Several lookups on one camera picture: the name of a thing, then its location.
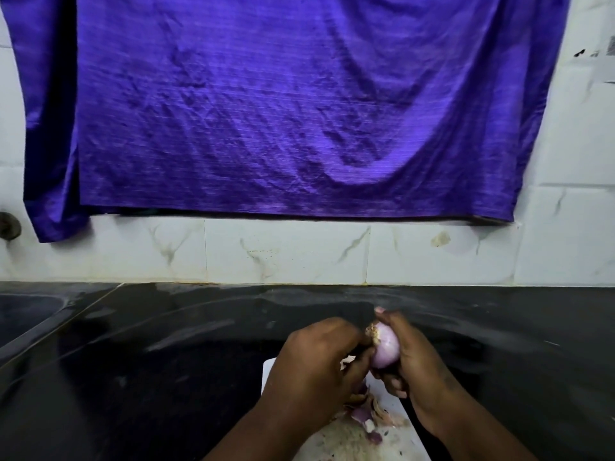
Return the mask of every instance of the right hand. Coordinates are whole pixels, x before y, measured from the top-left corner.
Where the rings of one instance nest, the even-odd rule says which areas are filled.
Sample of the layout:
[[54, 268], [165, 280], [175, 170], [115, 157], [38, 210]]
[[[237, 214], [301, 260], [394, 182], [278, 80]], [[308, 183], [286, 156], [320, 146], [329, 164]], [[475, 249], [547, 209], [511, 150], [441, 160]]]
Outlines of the right hand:
[[451, 408], [465, 390], [448, 370], [438, 352], [425, 335], [411, 326], [399, 311], [375, 309], [376, 318], [389, 325], [397, 335], [400, 357], [396, 371], [371, 369], [375, 378], [384, 382], [387, 391], [399, 398], [410, 397], [421, 424], [442, 440], [444, 425]]

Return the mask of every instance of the tiled wall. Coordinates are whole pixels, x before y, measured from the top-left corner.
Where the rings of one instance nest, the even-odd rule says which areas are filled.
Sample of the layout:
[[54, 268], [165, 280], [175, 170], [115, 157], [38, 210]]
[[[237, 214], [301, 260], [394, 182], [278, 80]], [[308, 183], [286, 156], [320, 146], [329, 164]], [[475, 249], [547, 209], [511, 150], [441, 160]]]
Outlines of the tiled wall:
[[608, 1], [573, 0], [513, 225], [100, 216], [55, 245], [21, 201], [23, 103], [0, 21], [0, 210], [25, 226], [0, 244], [0, 279], [615, 285], [615, 84], [592, 84], [590, 57]]

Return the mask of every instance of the white marble tile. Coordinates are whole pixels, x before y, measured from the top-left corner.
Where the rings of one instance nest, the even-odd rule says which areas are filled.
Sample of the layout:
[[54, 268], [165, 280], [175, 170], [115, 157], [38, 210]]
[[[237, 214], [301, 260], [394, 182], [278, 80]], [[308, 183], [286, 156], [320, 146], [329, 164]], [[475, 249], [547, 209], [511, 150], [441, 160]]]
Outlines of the white marble tile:
[[510, 285], [518, 224], [374, 223], [367, 282], [377, 285]]
[[[566, 31], [560, 48], [559, 64], [592, 64], [591, 54], [600, 47], [609, 0], [572, 0]], [[581, 50], [584, 53], [574, 56]]]
[[2, 12], [2, 6], [0, 4], [0, 48], [11, 47], [11, 36], [9, 35], [9, 27], [4, 20], [4, 14]]
[[589, 68], [561, 68], [550, 89], [534, 184], [615, 184], [615, 85], [593, 84]]
[[23, 165], [25, 135], [26, 118], [15, 55], [11, 48], [0, 47], [1, 166]]
[[207, 280], [202, 219], [96, 216], [72, 239], [41, 244], [20, 200], [21, 178], [19, 168], [0, 168], [0, 210], [18, 217], [23, 228], [19, 238], [0, 240], [0, 279]]
[[615, 285], [615, 192], [535, 187], [515, 281], [521, 285]]
[[205, 220], [212, 283], [359, 285], [370, 224], [329, 221]]

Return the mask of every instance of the black granite countertop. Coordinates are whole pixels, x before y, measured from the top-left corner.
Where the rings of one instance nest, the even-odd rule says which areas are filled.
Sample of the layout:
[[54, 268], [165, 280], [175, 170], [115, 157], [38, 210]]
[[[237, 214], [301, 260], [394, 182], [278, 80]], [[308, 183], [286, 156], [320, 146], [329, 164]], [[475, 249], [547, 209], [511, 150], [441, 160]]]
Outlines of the black granite countertop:
[[376, 305], [540, 459], [615, 459], [615, 289], [0, 283], [0, 460], [200, 460], [289, 333]]

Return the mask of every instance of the white cutting board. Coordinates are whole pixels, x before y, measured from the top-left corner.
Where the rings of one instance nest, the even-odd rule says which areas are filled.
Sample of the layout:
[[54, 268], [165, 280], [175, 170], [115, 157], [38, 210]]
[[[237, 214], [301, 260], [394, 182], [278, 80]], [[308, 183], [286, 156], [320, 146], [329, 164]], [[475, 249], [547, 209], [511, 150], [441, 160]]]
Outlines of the white cutting board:
[[[274, 359], [263, 364], [263, 383], [273, 367]], [[380, 406], [408, 418], [399, 398], [390, 395], [384, 384], [371, 373], [365, 379]], [[382, 427], [376, 429], [382, 435], [382, 443], [376, 446], [369, 442], [361, 426], [347, 420], [334, 422], [312, 435], [296, 454], [295, 461], [431, 461], [414, 426]]]

